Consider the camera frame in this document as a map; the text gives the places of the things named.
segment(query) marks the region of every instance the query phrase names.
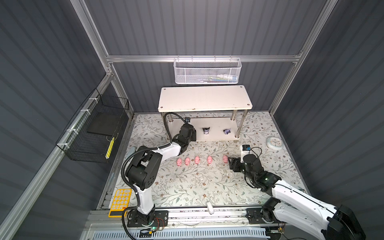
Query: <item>gray wall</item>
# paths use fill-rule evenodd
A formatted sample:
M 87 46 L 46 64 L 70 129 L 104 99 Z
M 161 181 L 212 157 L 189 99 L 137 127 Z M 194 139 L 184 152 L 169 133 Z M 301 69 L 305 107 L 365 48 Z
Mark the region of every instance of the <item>gray wall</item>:
M 86 0 L 109 55 L 292 55 L 324 0 Z M 115 63 L 136 112 L 157 112 L 171 63 Z M 268 110 L 290 63 L 243 63 L 253 110 Z
M 384 225 L 384 1 L 339 1 L 275 114 L 311 193 Z
M 253 110 L 269 109 L 291 65 L 243 63 L 238 84 L 245 86 Z M 173 63 L 114 63 L 114 66 L 135 112 L 157 112 L 161 88 L 183 86 L 175 83 Z M 175 101 L 182 98 L 188 101 L 193 96 L 175 96 Z
M 0 1 L 0 43 L 2 222 L 105 72 L 69 1 Z M 109 168 L 63 159 L 14 239 L 75 239 Z

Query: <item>clock face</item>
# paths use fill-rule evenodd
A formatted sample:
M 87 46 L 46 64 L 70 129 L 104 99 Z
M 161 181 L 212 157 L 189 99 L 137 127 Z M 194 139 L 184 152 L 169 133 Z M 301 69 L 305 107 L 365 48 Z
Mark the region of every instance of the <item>clock face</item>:
M 269 137 L 266 140 L 266 145 L 274 150 L 280 150 L 283 148 L 283 141 L 278 137 Z

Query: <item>black mounting plate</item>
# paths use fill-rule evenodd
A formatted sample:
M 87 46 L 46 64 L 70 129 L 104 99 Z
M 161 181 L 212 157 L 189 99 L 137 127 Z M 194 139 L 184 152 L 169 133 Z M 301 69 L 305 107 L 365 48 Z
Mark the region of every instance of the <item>black mounting plate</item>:
M 137 217 L 137 209 L 132 209 L 129 211 L 127 218 L 127 227 L 165 227 L 168 225 L 168 211 L 155 210 L 155 216 L 153 217 L 154 220 L 149 226 L 145 225 L 147 223 Z
M 261 208 L 256 207 L 256 208 L 249 208 L 246 209 L 247 211 L 247 219 L 249 221 L 249 224 L 261 224 L 265 223 L 264 220 L 262 219 L 263 214 L 260 212 Z

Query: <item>white wire mesh basket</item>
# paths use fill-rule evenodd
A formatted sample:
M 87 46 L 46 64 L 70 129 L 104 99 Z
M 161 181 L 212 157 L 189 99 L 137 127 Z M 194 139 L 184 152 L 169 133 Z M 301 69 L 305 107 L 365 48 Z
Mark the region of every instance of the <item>white wire mesh basket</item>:
M 173 66 L 177 84 L 236 84 L 242 65 L 239 58 L 175 58 Z

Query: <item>floral patterned table surface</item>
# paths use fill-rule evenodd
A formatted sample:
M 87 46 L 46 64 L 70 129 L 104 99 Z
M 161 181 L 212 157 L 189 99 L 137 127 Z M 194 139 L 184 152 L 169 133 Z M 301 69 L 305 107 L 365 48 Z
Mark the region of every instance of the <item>floral patterned table surface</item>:
M 192 113 L 180 114 L 182 117 L 230 117 L 231 113 Z M 236 116 L 239 125 L 242 113 Z M 223 155 L 240 157 L 240 146 L 249 144 L 263 149 L 260 156 L 266 171 L 279 175 L 282 179 L 298 189 L 304 189 L 300 176 L 284 147 L 280 151 L 269 149 L 266 139 L 279 134 L 268 112 L 250 112 L 244 121 L 239 141 L 200 141 L 191 142 L 188 149 L 180 156 L 183 164 L 178 167 L 175 157 L 160 165 L 156 180 L 152 185 L 152 199 L 157 207 L 200 206 L 210 201 L 212 205 L 263 204 L 269 195 L 250 188 L 244 175 L 233 172 L 228 164 L 223 163 Z M 160 146 L 167 143 L 166 131 L 160 114 L 139 114 L 136 118 L 128 149 L 132 146 Z M 207 157 L 212 156 L 212 164 Z M 191 161 L 184 164 L 186 157 L 194 159 L 199 156 L 200 164 Z M 124 188 L 126 184 L 121 176 L 117 179 L 115 189 Z M 134 194 L 129 206 L 137 204 Z

